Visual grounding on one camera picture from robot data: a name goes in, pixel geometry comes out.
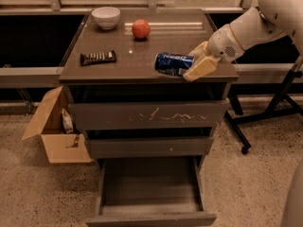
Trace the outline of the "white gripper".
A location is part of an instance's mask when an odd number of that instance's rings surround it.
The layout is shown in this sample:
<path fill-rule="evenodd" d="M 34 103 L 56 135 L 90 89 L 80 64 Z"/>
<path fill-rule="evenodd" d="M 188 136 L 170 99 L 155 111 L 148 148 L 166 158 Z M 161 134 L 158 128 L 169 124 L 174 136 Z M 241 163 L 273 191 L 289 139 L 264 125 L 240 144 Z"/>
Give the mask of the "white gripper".
<path fill-rule="evenodd" d="M 244 50 L 234 36 L 231 26 L 227 24 L 215 31 L 208 41 L 202 42 L 188 54 L 194 58 L 203 58 L 183 75 L 185 80 L 194 81 L 215 71 L 220 61 L 219 58 L 231 62 L 241 57 Z"/>

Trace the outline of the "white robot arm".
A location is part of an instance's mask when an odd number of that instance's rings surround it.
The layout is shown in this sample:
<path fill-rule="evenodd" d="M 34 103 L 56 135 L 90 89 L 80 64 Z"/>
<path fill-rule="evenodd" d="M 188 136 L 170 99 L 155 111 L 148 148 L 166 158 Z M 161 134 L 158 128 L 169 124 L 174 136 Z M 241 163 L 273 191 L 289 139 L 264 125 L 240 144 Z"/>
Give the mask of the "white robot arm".
<path fill-rule="evenodd" d="M 303 0 L 258 0 L 233 22 L 214 32 L 190 54 L 196 61 L 186 74 L 196 79 L 212 71 L 219 61 L 237 59 L 246 50 L 288 35 L 303 49 Z M 303 227 L 303 161 L 301 155 L 253 155 L 237 173 L 227 169 L 226 183 L 241 189 L 229 198 L 216 227 Z"/>

